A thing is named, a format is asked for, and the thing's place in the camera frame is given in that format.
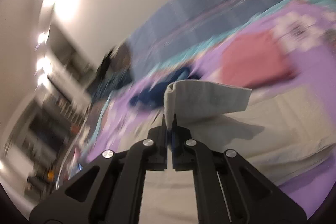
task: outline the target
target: triangular cutout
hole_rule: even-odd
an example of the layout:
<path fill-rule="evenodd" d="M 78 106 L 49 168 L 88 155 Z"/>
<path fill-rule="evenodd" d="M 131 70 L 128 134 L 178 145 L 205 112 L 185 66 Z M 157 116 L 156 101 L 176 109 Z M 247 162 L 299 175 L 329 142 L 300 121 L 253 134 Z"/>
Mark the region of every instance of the triangular cutout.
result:
<path fill-rule="evenodd" d="M 267 189 L 254 175 L 246 168 L 240 168 L 240 173 L 254 201 L 259 201 L 270 195 L 271 191 Z"/>
<path fill-rule="evenodd" d="M 90 189 L 95 181 L 95 178 L 99 172 L 99 167 L 94 166 L 91 170 L 86 172 L 82 177 L 80 177 L 76 182 L 74 182 L 68 189 L 66 189 L 65 194 L 79 202 L 84 202 Z"/>

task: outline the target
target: purple bedsheet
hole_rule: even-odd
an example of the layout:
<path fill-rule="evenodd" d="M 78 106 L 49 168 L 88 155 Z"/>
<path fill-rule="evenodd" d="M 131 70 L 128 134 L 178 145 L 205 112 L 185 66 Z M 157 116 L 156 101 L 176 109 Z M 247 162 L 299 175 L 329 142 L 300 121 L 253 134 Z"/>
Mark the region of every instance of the purple bedsheet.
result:
<path fill-rule="evenodd" d="M 327 12 L 320 6 L 293 0 L 280 11 L 251 23 L 240 33 L 253 33 L 271 29 L 276 31 L 274 28 L 284 24 L 284 22 L 291 21 L 287 20 L 290 17 L 292 17 L 293 22 L 291 25 L 284 25 L 280 28 L 284 30 L 284 34 L 280 38 L 281 41 L 285 42 L 283 46 L 287 47 L 286 49 L 290 52 L 289 57 L 300 74 L 290 82 L 270 87 L 268 93 L 277 94 L 283 90 L 304 84 L 320 99 L 336 126 L 336 96 L 334 95 L 336 54 L 322 41 L 320 35 L 316 35 L 327 29 L 336 28 L 335 14 Z M 314 39 L 309 40 L 308 44 L 306 43 L 307 40 L 300 40 L 300 37 L 298 39 L 296 37 L 298 33 L 293 32 L 297 26 L 303 28 L 303 33 L 310 34 L 311 32 L 311 37 Z M 225 40 L 218 47 L 206 51 L 204 55 L 193 62 L 194 70 L 203 74 L 203 80 L 214 81 L 214 72 L 219 68 L 222 52 L 232 40 L 233 38 Z M 295 47 L 288 49 L 287 42 L 296 43 Z M 124 134 L 135 129 L 148 117 L 156 114 L 156 112 L 134 111 L 128 106 L 128 101 L 135 93 L 158 77 L 158 75 L 146 77 L 131 87 L 124 95 L 114 98 L 108 109 L 108 120 L 97 139 L 95 147 L 88 155 L 87 159 L 89 161 L 107 148 L 116 151 Z M 308 217 L 321 205 L 336 181 L 335 153 L 336 150 L 322 164 L 280 186 L 288 196 L 303 207 Z"/>

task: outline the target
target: pink folded cloth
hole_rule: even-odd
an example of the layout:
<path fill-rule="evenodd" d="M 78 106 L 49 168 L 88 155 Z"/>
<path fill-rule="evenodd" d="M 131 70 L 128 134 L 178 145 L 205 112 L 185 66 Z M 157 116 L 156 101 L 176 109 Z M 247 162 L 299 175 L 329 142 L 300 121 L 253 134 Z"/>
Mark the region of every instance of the pink folded cloth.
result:
<path fill-rule="evenodd" d="M 221 82 L 226 85 L 252 89 L 295 75 L 271 31 L 239 35 L 222 55 Z"/>

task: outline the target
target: bed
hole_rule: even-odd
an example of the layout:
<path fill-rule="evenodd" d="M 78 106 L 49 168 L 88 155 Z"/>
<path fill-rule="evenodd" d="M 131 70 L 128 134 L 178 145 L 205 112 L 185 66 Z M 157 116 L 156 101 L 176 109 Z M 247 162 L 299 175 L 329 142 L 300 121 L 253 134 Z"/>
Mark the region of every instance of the bed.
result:
<path fill-rule="evenodd" d="M 104 104 L 106 111 L 100 112 L 98 120 L 105 122 L 101 124 L 99 121 L 94 127 L 101 129 L 100 134 L 88 138 L 90 145 L 78 158 L 82 162 L 92 161 L 105 149 L 127 149 L 125 138 L 148 126 L 146 122 L 154 120 L 162 112 L 159 109 L 134 109 L 129 105 L 130 99 L 181 65 L 189 64 L 193 70 L 201 71 L 202 80 L 220 82 L 222 54 L 237 34 L 273 30 L 280 24 L 277 23 L 279 19 L 285 18 L 280 20 L 285 22 L 288 14 L 292 13 L 298 15 L 295 22 L 301 25 L 304 23 L 300 16 L 308 15 L 314 22 L 310 26 L 314 25 L 324 33 L 336 27 L 335 10 L 336 4 L 330 0 L 170 1 L 128 38 L 135 83 L 120 94 L 111 96 Z M 305 84 L 336 126 L 336 99 L 333 96 L 336 59 L 332 46 L 321 41 L 321 36 L 316 35 L 317 43 L 313 41 L 294 48 L 288 48 L 284 43 L 282 46 L 297 68 L 298 75 L 292 80 L 276 81 L 255 89 L 254 96 L 262 101 Z M 312 220 L 336 181 L 335 153 L 334 149 L 322 163 L 312 165 L 311 170 L 280 185 Z"/>

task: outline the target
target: silver screw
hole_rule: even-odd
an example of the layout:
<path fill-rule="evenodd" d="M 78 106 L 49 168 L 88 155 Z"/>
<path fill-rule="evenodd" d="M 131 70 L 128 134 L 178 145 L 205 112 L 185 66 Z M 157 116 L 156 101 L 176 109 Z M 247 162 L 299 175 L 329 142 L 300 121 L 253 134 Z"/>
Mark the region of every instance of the silver screw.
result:
<path fill-rule="evenodd" d="M 237 156 L 237 152 L 233 149 L 229 149 L 226 151 L 225 155 L 229 158 L 234 158 L 235 156 Z"/>
<path fill-rule="evenodd" d="M 154 144 L 154 141 L 151 139 L 145 139 L 142 143 L 144 146 L 152 146 Z"/>
<path fill-rule="evenodd" d="M 114 155 L 114 152 L 112 150 L 105 150 L 103 152 L 103 157 L 106 159 L 112 158 Z"/>
<path fill-rule="evenodd" d="M 196 141 L 195 140 L 193 140 L 193 139 L 189 139 L 189 140 L 186 140 L 185 141 L 185 144 L 187 145 L 187 146 L 195 146 L 196 145 Z"/>

